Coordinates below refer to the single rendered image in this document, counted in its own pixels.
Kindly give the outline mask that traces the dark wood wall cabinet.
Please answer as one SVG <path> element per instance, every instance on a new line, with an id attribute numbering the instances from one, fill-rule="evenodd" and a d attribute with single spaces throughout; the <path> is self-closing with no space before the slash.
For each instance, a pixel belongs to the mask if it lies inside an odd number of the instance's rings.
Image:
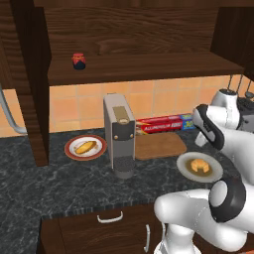
<path id="1" fill-rule="evenodd" d="M 238 74 L 210 51 L 219 0 L 34 0 L 43 7 L 51 85 Z M 85 69 L 73 68 L 82 53 Z"/>

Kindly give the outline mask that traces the grey plate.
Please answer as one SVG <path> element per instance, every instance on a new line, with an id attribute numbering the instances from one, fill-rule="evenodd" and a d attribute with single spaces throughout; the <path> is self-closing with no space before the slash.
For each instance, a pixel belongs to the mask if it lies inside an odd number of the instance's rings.
<path id="1" fill-rule="evenodd" d="M 209 171 L 206 174 L 193 171 L 191 161 L 194 159 L 205 160 L 209 164 Z M 183 176 L 199 183 L 213 183 L 223 176 L 222 166 L 214 158 L 204 153 L 188 152 L 180 155 L 177 159 L 177 167 Z"/>

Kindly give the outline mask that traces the dark wood cabinet door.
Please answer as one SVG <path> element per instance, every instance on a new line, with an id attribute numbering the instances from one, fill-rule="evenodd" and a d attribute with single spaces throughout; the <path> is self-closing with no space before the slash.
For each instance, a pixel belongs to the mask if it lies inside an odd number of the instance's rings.
<path id="1" fill-rule="evenodd" d="M 220 7 L 210 50 L 254 82 L 254 7 Z"/>
<path id="2" fill-rule="evenodd" d="M 21 75 L 17 85 L 19 102 L 38 167 L 49 164 L 50 85 L 48 71 L 52 60 L 43 7 L 34 0 L 10 0 L 21 56 Z"/>

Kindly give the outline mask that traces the grey coffee machine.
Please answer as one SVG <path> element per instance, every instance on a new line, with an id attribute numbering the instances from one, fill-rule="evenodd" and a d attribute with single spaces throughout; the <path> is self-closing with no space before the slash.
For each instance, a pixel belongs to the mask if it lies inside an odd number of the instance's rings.
<path id="1" fill-rule="evenodd" d="M 135 167 L 136 121 L 124 95 L 103 97 L 105 139 L 111 168 L 119 179 L 130 179 Z"/>

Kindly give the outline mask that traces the red-lidded jam jar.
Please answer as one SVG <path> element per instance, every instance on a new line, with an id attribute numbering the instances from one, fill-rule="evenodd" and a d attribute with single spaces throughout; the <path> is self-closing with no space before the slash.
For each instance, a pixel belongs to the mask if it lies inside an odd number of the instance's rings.
<path id="1" fill-rule="evenodd" d="M 85 57 L 82 53 L 75 53 L 72 55 L 73 68 L 77 70 L 85 69 Z"/>

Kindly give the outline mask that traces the golden bread roll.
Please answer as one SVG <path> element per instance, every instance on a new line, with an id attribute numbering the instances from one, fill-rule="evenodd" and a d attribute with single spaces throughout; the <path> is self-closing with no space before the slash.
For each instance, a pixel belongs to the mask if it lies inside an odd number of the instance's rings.
<path id="1" fill-rule="evenodd" d="M 87 141 L 80 145 L 78 148 L 75 149 L 75 152 L 78 155 L 84 154 L 86 152 L 89 152 L 91 149 L 93 149 L 97 143 L 95 141 Z"/>

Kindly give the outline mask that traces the red aluminium foil box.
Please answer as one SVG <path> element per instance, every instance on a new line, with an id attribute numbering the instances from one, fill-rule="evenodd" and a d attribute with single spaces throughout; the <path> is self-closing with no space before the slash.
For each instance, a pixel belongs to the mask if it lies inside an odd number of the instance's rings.
<path id="1" fill-rule="evenodd" d="M 139 135 L 191 129 L 194 129 L 194 125 L 189 113 L 143 118 L 136 121 L 136 133 Z"/>

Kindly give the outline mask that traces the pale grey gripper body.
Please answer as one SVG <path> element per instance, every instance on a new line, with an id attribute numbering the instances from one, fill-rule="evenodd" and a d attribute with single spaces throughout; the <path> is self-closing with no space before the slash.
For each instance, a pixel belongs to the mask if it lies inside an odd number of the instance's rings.
<path id="1" fill-rule="evenodd" d="M 199 132 L 194 142 L 199 147 L 203 147 L 208 142 L 208 140 L 205 138 L 205 136 L 201 132 Z"/>

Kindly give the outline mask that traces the dark hanging utensil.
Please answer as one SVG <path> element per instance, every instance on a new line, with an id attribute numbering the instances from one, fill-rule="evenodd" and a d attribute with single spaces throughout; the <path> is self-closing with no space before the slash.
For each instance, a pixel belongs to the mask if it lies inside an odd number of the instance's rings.
<path id="1" fill-rule="evenodd" d="M 253 94 L 252 92 L 249 91 L 251 82 L 252 82 L 252 80 L 249 80 L 247 89 L 246 89 L 246 91 L 245 91 L 245 97 L 246 97 L 246 98 L 253 98 L 253 97 L 254 97 L 254 94 Z"/>
<path id="2" fill-rule="evenodd" d="M 240 86 L 241 86 L 242 79 L 243 79 L 243 74 L 241 74 L 240 77 L 239 77 L 239 82 L 238 82 L 238 85 L 237 85 L 237 88 L 236 88 L 236 93 L 237 94 L 239 94 L 239 89 L 240 89 Z"/>

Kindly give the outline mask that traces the golden croissant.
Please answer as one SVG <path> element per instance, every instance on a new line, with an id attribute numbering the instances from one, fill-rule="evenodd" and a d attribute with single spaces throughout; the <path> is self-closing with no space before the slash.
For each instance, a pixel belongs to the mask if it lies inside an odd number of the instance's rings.
<path id="1" fill-rule="evenodd" d="M 190 162 L 191 169 L 195 172 L 207 173 L 209 171 L 209 164 L 203 159 L 194 159 Z"/>

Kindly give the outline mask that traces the dark wood drawer front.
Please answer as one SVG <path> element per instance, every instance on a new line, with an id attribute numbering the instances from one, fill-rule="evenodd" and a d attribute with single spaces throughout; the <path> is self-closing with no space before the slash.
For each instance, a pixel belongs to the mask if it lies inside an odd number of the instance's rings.
<path id="1" fill-rule="evenodd" d="M 97 215 L 99 215 L 102 219 L 113 218 L 119 216 L 120 211 L 123 211 L 124 213 L 123 219 L 120 221 L 108 224 L 102 224 L 97 221 Z M 93 229 L 118 224 L 137 226 L 139 224 L 151 223 L 153 220 L 153 205 L 149 203 L 64 217 L 59 219 L 59 223 L 63 231 L 68 231 Z"/>

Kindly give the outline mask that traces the red-rimmed white plate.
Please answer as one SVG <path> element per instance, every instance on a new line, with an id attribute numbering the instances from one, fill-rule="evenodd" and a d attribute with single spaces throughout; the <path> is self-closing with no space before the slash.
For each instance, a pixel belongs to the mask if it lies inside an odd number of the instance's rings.
<path id="1" fill-rule="evenodd" d="M 75 149 L 87 141 L 95 141 L 97 145 L 89 152 L 78 155 Z M 80 135 L 70 139 L 64 146 L 65 154 L 76 161 L 90 161 L 100 157 L 106 150 L 106 141 L 97 135 Z"/>

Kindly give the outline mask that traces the brown wooden cutting board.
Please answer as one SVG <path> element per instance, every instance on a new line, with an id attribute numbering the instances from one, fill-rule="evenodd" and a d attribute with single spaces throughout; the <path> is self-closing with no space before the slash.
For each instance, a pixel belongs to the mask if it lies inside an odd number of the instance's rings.
<path id="1" fill-rule="evenodd" d="M 174 132 L 140 135 L 135 142 L 135 157 L 138 160 L 179 156 L 187 151 L 186 144 Z"/>

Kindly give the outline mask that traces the dark wood lower cupboard door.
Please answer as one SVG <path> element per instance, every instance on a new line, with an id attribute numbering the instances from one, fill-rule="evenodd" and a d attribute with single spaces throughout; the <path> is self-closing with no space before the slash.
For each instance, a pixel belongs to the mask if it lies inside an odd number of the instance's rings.
<path id="1" fill-rule="evenodd" d="M 150 226 L 149 251 L 146 223 L 94 226 L 90 228 L 62 227 L 66 254 L 153 254 L 159 243 L 159 229 Z"/>

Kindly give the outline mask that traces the grey curved metal pipe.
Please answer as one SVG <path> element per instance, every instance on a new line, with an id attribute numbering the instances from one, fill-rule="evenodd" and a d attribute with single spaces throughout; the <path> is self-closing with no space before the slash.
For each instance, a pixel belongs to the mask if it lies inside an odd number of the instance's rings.
<path id="1" fill-rule="evenodd" d="M 16 133 L 19 133 L 19 134 L 27 134 L 26 127 L 20 127 L 20 126 L 18 126 L 16 124 L 16 122 L 15 122 L 13 116 L 12 116 L 12 113 L 10 111 L 9 105 L 7 103 L 7 100 L 5 98 L 5 95 L 4 95 L 1 83 L 0 83 L 0 105 L 2 106 L 2 109 L 3 109 L 3 112 L 4 112 L 5 116 L 6 116 L 6 119 L 7 119 L 8 123 L 9 123 L 9 125 L 13 128 L 13 130 Z"/>

